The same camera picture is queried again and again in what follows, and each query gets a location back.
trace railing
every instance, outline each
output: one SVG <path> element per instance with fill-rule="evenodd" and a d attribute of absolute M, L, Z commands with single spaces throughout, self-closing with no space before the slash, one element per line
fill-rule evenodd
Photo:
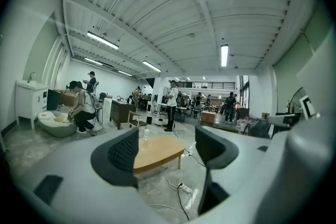
<path fill-rule="evenodd" d="M 235 90 L 235 82 L 187 82 L 176 83 L 178 88 Z"/>

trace black pants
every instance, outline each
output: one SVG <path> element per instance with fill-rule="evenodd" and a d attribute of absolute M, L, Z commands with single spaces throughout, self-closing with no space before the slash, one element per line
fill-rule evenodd
<path fill-rule="evenodd" d="M 233 108 L 227 108 L 225 110 L 225 121 L 227 121 L 227 118 L 230 116 L 230 122 L 232 121 L 233 118 Z"/>
<path fill-rule="evenodd" d="M 168 113 L 168 124 L 167 124 L 167 128 L 168 129 L 172 129 L 173 128 L 173 124 L 174 124 L 174 119 L 175 119 L 175 106 L 168 106 L 167 107 L 167 113 Z"/>
<path fill-rule="evenodd" d="M 75 118 L 76 124 L 78 126 L 78 129 L 81 132 L 84 132 L 84 131 L 86 131 L 85 128 L 87 128 L 87 129 L 92 129 L 93 128 L 93 125 L 90 122 L 88 122 L 88 120 L 92 120 L 95 117 L 96 117 L 95 113 L 88 113 L 88 112 L 85 112 L 85 111 L 81 111 L 74 118 Z"/>

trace fluorescent light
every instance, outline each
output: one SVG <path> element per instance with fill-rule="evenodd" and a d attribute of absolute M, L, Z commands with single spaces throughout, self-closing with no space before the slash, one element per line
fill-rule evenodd
<path fill-rule="evenodd" d="M 161 70 L 159 68 L 156 68 L 154 65 L 151 65 L 147 61 L 143 61 L 142 63 L 144 63 L 146 66 L 149 66 L 150 68 L 153 68 L 157 72 L 161 72 Z"/>
<path fill-rule="evenodd" d="M 113 44 L 112 42 L 110 42 L 110 41 L 108 41 L 108 40 L 106 40 L 106 39 L 104 39 L 104 38 L 102 38 L 102 37 L 100 37 L 100 36 L 97 36 L 97 35 L 95 35 L 94 33 L 87 32 L 87 35 L 88 35 L 89 37 L 91 37 L 91 38 L 93 38 L 93 39 L 95 39 L 95 40 L 101 42 L 101 43 L 104 43 L 104 44 L 107 45 L 107 46 L 112 47 L 113 49 L 116 49 L 116 50 L 117 50 L 117 49 L 119 48 L 118 45 Z"/>
<path fill-rule="evenodd" d="M 228 45 L 222 45 L 221 46 L 221 51 L 222 51 L 222 67 L 225 67 L 227 64 L 227 55 L 229 53 L 229 46 Z"/>
<path fill-rule="evenodd" d="M 89 58 L 85 58 L 85 60 L 87 60 L 87 61 L 90 61 L 90 62 L 93 62 L 93 63 L 96 63 L 96 64 L 98 64 L 98 65 L 100 65 L 100 66 L 102 66 L 102 65 L 103 65 L 102 63 L 99 63 L 99 62 L 93 61 L 93 60 L 91 60 L 91 59 L 89 59 Z"/>
<path fill-rule="evenodd" d="M 130 76 L 130 77 L 132 77 L 132 75 L 131 75 L 131 74 L 128 74 L 128 73 L 126 73 L 126 72 L 122 72 L 122 71 L 120 71 L 120 70 L 118 70 L 118 72 L 119 72 L 119 73 L 122 73 L 122 74 L 125 74 L 125 75 L 127 75 L 127 76 Z"/>

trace white ceiling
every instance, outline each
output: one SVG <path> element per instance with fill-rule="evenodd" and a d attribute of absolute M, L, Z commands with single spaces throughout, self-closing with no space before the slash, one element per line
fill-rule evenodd
<path fill-rule="evenodd" d="M 216 74 L 220 46 L 229 44 L 220 71 L 258 67 L 273 45 L 291 0 L 64 0 L 70 46 L 77 57 L 105 61 L 138 77 Z M 86 36 L 91 31 L 118 51 Z"/>

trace power strip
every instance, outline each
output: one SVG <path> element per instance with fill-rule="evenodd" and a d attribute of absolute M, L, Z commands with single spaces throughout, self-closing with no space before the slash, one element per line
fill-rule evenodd
<path fill-rule="evenodd" d="M 179 188 L 182 189 L 186 193 L 191 193 L 192 192 L 192 190 L 190 188 L 188 188 L 186 185 L 184 185 L 182 182 L 179 183 L 179 186 L 180 186 Z"/>
<path fill-rule="evenodd" d="M 188 153 L 187 154 L 185 154 L 185 156 L 187 157 L 187 158 L 189 158 L 190 156 L 192 156 L 193 155 L 193 151 L 187 151 Z"/>

